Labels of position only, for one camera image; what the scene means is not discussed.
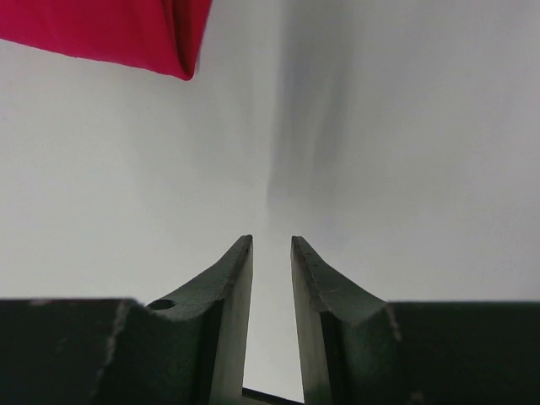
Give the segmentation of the crimson red t shirt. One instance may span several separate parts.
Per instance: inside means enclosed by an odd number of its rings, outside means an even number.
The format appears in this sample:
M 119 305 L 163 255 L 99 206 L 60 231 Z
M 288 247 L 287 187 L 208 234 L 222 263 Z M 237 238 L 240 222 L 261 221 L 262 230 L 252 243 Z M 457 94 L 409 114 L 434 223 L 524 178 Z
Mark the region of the crimson red t shirt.
M 1 37 L 190 80 L 210 0 L 2 0 Z

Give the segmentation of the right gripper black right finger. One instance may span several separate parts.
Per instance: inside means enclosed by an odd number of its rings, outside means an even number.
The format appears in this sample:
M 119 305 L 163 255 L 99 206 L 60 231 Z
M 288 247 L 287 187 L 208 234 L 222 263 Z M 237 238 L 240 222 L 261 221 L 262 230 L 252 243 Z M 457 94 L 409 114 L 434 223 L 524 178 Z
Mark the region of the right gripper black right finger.
M 536 302 L 387 302 L 291 240 L 308 404 L 536 404 Z

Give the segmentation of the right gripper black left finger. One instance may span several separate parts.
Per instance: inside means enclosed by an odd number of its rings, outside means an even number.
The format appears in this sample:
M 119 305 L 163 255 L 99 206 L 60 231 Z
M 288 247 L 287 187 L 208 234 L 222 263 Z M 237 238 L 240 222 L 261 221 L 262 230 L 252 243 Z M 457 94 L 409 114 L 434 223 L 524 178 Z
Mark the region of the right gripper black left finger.
M 148 305 L 127 298 L 1 303 L 4 404 L 237 404 L 253 246 Z

